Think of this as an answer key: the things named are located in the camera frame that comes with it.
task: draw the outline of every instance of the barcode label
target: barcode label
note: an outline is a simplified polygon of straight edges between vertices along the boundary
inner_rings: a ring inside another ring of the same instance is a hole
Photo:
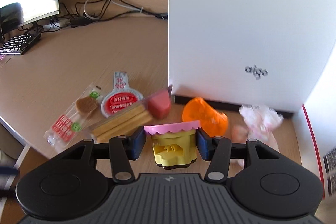
[[[328,193],[329,196],[336,194],[336,174],[332,174],[328,178]]]
[[[336,147],[331,149],[324,157],[325,171],[331,173],[336,169]]]

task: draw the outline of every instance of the metal rivet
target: metal rivet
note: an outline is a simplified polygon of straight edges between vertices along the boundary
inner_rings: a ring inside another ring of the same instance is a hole
[[[224,174],[221,172],[210,172],[208,178],[211,180],[221,180],[224,178]]]
[[[128,172],[119,172],[115,174],[115,178],[117,180],[129,180],[131,177],[131,173]]]

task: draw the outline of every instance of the black keyboard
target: black keyboard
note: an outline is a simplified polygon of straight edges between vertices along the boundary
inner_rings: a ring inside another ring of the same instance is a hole
[[[41,38],[41,34],[26,33],[12,37],[2,47],[0,54],[24,54],[35,45]]]

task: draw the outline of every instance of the red label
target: red label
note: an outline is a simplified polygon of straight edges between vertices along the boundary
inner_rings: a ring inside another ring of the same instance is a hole
[[[118,77],[117,78],[117,82],[116,84],[114,85],[114,87],[117,89],[117,90],[121,90],[121,89],[124,89],[126,86],[126,82],[124,82],[124,78],[122,77]]]
[[[125,107],[137,102],[138,98],[130,92],[121,92],[112,95],[104,105],[105,112],[112,115]]]
[[[60,136],[64,141],[69,142],[75,135],[75,132],[71,130],[72,121],[65,115],[62,115],[52,126],[53,131],[55,131],[58,136]]]

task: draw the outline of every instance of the wooden table surface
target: wooden table surface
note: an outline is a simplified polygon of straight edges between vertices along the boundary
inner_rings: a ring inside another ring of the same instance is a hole
[[[113,73],[121,70],[128,72],[130,87],[145,96],[167,87],[167,22],[155,18],[122,18],[43,33],[41,41],[26,54],[7,57],[0,66],[0,116],[29,145],[51,158],[57,151],[47,143],[44,133],[91,82],[110,92]],[[181,121],[182,108],[173,105],[162,123]],[[238,113],[225,113],[230,119],[226,136],[230,136],[232,125],[244,122]],[[284,121],[274,135],[280,152],[300,163],[291,120]],[[131,164],[135,174],[200,172],[204,175],[208,166],[198,157],[187,169],[159,168],[149,140],[140,159]],[[99,160],[97,169],[111,176],[107,160]],[[230,174],[238,169],[233,165]]]

